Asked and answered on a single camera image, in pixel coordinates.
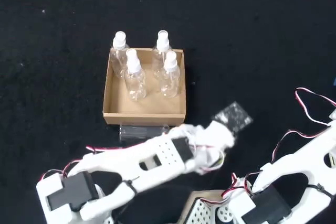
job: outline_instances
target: table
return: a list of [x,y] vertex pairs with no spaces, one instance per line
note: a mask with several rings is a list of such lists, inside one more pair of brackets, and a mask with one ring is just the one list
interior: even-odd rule
[[[314,133],[295,101],[304,86],[330,98],[336,66],[336,0],[0,0],[0,192],[5,223],[44,223],[35,185],[44,171],[118,144],[102,117],[108,50],[122,30],[152,47],[166,29],[185,50],[186,123],[210,122],[233,101],[254,118],[219,172],[181,176],[139,195],[123,223],[167,223],[192,190],[224,189],[270,160],[288,128]],[[332,107],[303,95],[314,117]],[[286,139],[279,156],[307,141]],[[286,183],[293,200],[296,180]],[[169,208],[162,208],[166,200]],[[333,203],[311,223],[333,223]]]

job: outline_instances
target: open cardboard box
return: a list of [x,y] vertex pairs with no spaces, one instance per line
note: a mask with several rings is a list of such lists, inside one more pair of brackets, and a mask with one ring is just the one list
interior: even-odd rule
[[129,97],[125,81],[113,74],[109,58],[103,116],[107,124],[123,125],[180,125],[186,113],[184,55],[182,50],[174,50],[181,71],[181,85],[178,95],[166,98],[160,93],[159,82],[152,72],[152,49],[136,48],[142,68],[146,73],[147,96],[139,101]]

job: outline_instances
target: plastic bottle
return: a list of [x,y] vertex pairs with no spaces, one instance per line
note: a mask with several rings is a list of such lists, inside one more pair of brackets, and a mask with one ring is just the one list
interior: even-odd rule
[[176,53],[169,51],[160,73],[160,89],[165,97],[175,97],[179,92],[180,69],[177,65]]
[[137,101],[146,97],[146,75],[140,65],[135,49],[128,49],[127,71],[125,71],[125,83],[132,100]]
[[156,46],[153,48],[152,70],[155,78],[159,79],[159,74],[163,68],[164,60],[168,51],[172,50],[169,45],[168,32],[159,31],[157,34]]
[[126,34],[118,31],[113,39],[112,48],[110,49],[110,59],[112,62],[113,72],[118,78],[123,78],[127,69],[126,51],[129,46],[126,44]]

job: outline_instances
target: white spray cap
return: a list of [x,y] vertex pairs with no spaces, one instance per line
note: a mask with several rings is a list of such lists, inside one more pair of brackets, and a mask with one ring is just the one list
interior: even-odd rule
[[127,56],[127,68],[129,73],[139,72],[141,69],[141,65],[136,50],[133,48],[128,49],[126,51],[126,56]]
[[126,34],[123,31],[118,31],[115,33],[113,39],[113,47],[117,50],[122,50],[126,45]]
[[177,68],[176,53],[174,51],[167,52],[166,60],[164,61],[164,69],[172,72]]
[[168,32],[161,30],[157,34],[156,47],[161,52],[166,52],[169,49]]

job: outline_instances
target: white robotic arm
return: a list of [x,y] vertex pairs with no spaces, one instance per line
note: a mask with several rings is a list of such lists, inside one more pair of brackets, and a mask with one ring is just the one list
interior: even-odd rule
[[[112,224],[111,210],[128,203],[137,193],[180,174],[202,175],[220,168],[224,150],[234,145],[234,133],[250,122],[251,118],[234,103],[216,115],[206,129],[183,124],[142,144],[87,154],[70,170],[67,178],[54,174],[37,184],[47,222]],[[97,195],[89,179],[89,174],[95,171],[118,173],[122,181],[106,196],[94,185]],[[88,197],[78,202],[77,195],[86,193]]]
[[[233,174],[232,185],[222,193],[223,200],[211,201],[206,198],[196,198],[184,224],[197,223],[197,220],[202,218],[205,218],[208,224],[305,224],[329,206],[336,196],[334,165],[334,160],[336,160],[336,110],[330,115],[333,120],[330,123],[313,119],[309,115],[308,108],[298,96],[298,90],[318,95],[334,106],[336,102],[306,88],[296,89],[296,98],[307,117],[327,128],[314,136],[294,130],[288,131],[279,143],[289,133],[297,133],[302,137],[313,139],[295,153],[274,162],[278,143],[271,163],[264,165],[259,172],[252,173],[259,174],[252,186],[247,180],[251,174],[244,178],[237,178]],[[331,167],[324,162],[324,157],[328,154]],[[275,190],[272,183],[282,176],[296,173],[305,174],[308,178],[308,185],[299,203],[291,208]]]

